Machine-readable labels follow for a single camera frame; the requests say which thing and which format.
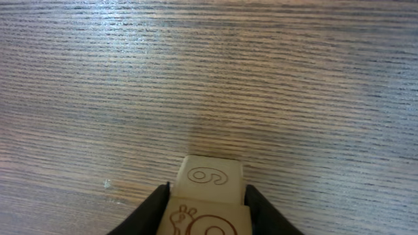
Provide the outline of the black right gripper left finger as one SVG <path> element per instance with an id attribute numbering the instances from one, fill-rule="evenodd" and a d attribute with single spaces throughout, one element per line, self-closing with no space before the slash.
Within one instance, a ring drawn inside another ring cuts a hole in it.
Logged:
<path id="1" fill-rule="evenodd" d="M 170 183 L 160 185 L 107 235 L 156 235 L 170 198 Z"/>

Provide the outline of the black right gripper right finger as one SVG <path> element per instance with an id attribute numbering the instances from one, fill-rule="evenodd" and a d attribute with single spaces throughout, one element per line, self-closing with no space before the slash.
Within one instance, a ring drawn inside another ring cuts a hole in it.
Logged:
<path id="1" fill-rule="evenodd" d="M 250 208 L 253 235 L 304 235 L 254 185 L 246 185 L 244 204 Z"/>

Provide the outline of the blue top block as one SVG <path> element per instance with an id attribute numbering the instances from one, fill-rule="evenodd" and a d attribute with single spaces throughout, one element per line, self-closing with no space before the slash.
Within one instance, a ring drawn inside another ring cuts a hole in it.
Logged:
<path id="1" fill-rule="evenodd" d="M 157 235 L 250 235 L 250 208 L 239 204 L 170 198 Z"/>

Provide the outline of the yellow block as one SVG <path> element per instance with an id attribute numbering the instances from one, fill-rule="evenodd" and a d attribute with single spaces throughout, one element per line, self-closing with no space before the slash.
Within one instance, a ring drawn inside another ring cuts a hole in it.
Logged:
<path id="1" fill-rule="evenodd" d="M 172 195 L 243 205 L 243 165 L 240 161 L 232 159 L 188 155 L 178 171 Z"/>

